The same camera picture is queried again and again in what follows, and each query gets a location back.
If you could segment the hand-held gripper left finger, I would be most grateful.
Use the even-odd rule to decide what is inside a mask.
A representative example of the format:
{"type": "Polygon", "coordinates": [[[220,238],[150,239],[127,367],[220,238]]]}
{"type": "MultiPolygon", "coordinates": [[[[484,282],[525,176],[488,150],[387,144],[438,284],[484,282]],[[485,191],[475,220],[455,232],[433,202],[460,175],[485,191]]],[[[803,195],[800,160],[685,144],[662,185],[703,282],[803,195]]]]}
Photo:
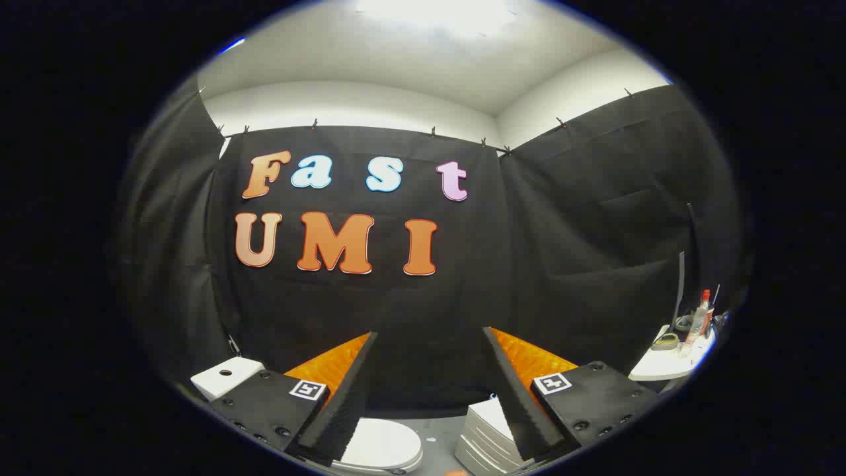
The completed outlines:
{"type": "Polygon", "coordinates": [[[210,403],[221,420],[269,451],[324,465],[341,459],[363,415],[372,372],[366,360],[376,332],[352,342],[343,364],[321,364],[320,370],[340,370],[340,383],[285,376],[260,370],[210,403]]]}

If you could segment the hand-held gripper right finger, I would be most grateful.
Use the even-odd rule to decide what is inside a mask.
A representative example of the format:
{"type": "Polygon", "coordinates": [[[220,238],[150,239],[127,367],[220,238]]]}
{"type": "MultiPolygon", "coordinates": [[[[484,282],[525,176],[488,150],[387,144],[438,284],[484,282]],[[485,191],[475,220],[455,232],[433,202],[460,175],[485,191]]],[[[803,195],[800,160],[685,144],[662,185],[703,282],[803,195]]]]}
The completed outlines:
{"type": "Polygon", "coordinates": [[[482,330],[494,392],[522,458],[599,445],[652,410],[658,393],[605,362],[577,366],[492,327],[482,330]]]}

